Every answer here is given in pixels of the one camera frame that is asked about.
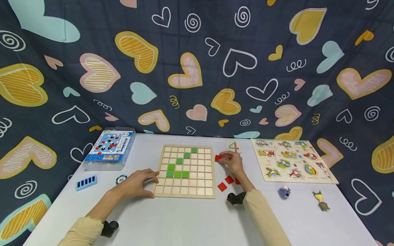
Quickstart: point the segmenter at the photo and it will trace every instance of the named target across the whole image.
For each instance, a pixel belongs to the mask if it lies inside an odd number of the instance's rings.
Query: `white table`
[[[224,138],[137,134],[122,171],[87,172],[81,166],[53,202],[24,246],[54,246],[78,217],[85,216],[104,193],[115,186],[115,179],[135,170],[157,169],[164,144],[212,146],[214,153],[226,150]],[[291,195],[281,200],[277,190],[283,183],[265,182],[249,139],[239,139],[246,174],[267,198],[293,246],[369,246],[375,240],[360,221],[336,185],[288,183]],[[230,173],[215,163],[216,186]],[[97,175],[98,184],[77,192],[75,183]],[[322,212],[312,191],[321,190],[331,208]],[[100,237],[96,246],[246,246],[263,245],[243,206],[226,201],[230,192],[242,191],[235,182],[216,199],[128,199],[122,201],[107,221],[119,222],[110,239]]]

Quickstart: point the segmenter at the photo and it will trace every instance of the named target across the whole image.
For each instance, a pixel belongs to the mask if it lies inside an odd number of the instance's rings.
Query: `poker chip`
[[[127,178],[126,175],[120,175],[119,177],[116,178],[115,183],[118,185],[120,182],[124,181]]]

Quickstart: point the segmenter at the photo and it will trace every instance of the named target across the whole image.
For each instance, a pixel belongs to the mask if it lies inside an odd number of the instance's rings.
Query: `fabric backdrop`
[[[107,126],[310,140],[390,245],[393,25],[389,0],[1,1],[0,246]]]

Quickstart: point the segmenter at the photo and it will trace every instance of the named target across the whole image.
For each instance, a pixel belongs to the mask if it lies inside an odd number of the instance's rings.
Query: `left hand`
[[[159,180],[156,177],[158,174],[159,172],[154,172],[150,168],[135,171],[124,181],[115,186],[113,190],[117,191],[122,197],[147,196],[154,198],[154,194],[151,191],[144,189],[143,183],[150,179],[158,183]]]

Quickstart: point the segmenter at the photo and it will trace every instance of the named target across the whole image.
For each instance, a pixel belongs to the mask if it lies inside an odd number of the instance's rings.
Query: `blue block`
[[[97,176],[96,175],[85,178],[84,180],[78,181],[76,183],[76,191],[81,191],[81,190],[91,187],[92,185],[95,185],[95,184],[97,184]]]

